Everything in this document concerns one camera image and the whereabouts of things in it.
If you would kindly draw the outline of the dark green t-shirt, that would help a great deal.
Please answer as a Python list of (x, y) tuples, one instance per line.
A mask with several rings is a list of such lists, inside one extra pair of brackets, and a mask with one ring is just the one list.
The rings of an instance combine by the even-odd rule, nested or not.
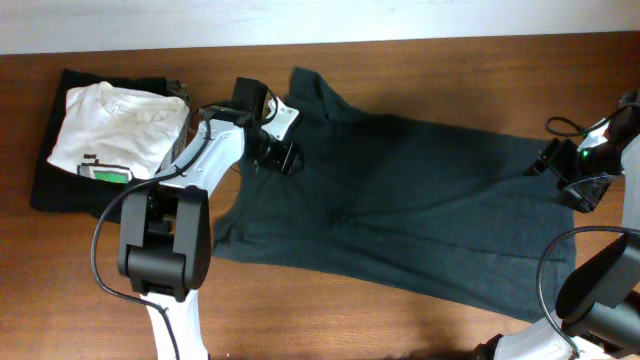
[(549, 242), (574, 225), (552, 174), (525, 176), (537, 139), (371, 114), (296, 68), (285, 102), (303, 169), (240, 163), (214, 254), (380, 283), (534, 322), (576, 265)]

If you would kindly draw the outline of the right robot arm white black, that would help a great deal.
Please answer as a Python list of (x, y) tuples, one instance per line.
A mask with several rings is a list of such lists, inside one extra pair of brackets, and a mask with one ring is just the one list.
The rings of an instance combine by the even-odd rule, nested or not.
[(556, 132), (527, 169), (552, 171), (566, 206), (594, 211), (616, 179), (624, 181), (623, 218), (600, 226), (617, 239), (562, 285), (555, 308), (511, 335), (498, 334), (471, 353), (483, 360), (622, 359), (639, 352), (639, 93), (625, 93), (617, 108), (591, 127)]

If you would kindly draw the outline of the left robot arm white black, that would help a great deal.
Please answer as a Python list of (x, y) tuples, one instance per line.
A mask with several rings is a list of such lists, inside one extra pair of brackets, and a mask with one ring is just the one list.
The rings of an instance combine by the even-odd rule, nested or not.
[(264, 83), (237, 78), (229, 100), (192, 112), (198, 128), (171, 165), (122, 198), (117, 256), (144, 305), (160, 359), (206, 359), (198, 291), (212, 254), (209, 200), (238, 161), (282, 175), (303, 166), (288, 138), (299, 120)]

